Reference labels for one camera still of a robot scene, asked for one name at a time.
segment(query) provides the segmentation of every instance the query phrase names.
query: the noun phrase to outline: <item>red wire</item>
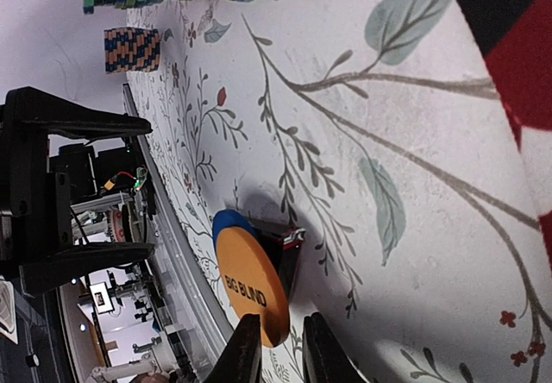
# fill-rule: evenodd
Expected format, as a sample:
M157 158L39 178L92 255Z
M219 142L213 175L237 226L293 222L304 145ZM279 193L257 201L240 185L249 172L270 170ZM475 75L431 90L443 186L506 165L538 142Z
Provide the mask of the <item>red wire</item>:
M117 176L121 176L121 175L127 176L127 177L131 178L132 180L136 180L136 178L132 174L130 174L129 172L119 172L117 174Z

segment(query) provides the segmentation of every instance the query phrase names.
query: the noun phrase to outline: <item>floral tablecloth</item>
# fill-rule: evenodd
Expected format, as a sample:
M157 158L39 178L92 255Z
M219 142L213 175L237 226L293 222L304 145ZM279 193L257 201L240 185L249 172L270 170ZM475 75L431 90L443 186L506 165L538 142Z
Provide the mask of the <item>floral tablecloth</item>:
M213 215L308 229L292 334L321 311L370 381L546 382L552 280L506 115L455 0L219 0L129 12L130 73L172 205L222 307Z

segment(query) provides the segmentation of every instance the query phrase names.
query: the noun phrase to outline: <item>orange big blind button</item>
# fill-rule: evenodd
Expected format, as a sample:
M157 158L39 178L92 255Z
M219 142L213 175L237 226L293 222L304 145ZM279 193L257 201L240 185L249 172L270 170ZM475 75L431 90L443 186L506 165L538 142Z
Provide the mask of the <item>orange big blind button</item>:
M281 344L290 332L290 311L278 273L262 246L242 228L226 228L216 240L216 257L239 318L259 314L264 346Z

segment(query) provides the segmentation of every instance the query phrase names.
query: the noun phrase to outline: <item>robotic arm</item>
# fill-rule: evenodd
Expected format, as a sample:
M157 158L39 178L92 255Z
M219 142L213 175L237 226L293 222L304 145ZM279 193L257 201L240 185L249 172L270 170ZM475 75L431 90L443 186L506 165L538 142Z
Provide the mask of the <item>robotic arm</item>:
M144 354L141 360L114 367L96 367L85 383L110 383L113 380L136 376L137 374L162 373L150 353Z

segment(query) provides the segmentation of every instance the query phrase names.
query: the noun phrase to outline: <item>wire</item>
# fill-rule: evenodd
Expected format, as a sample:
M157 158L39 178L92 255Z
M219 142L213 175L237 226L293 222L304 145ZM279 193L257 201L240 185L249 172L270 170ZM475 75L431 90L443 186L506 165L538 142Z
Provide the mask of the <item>wire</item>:
M122 314L122 307L121 307L119 304L117 304L117 306L119 307L119 313L118 313L117 315L115 315L115 314L113 314L113 312L110 312L110 313L109 313L109 314L110 314L110 317L119 318L119 317L121 316L121 314Z
M88 239L88 235L85 232L85 228L83 228L83 224L79 221L77 214L72 209L71 206L69 206L69 209L71 210L72 217L75 219L75 222L77 223L78 230L80 230L80 234L83 236L83 240L86 242L86 245L90 245L90 240Z
M128 178L131 178L132 180L136 180L136 178L129 172L119 172L117 176L126 176Z

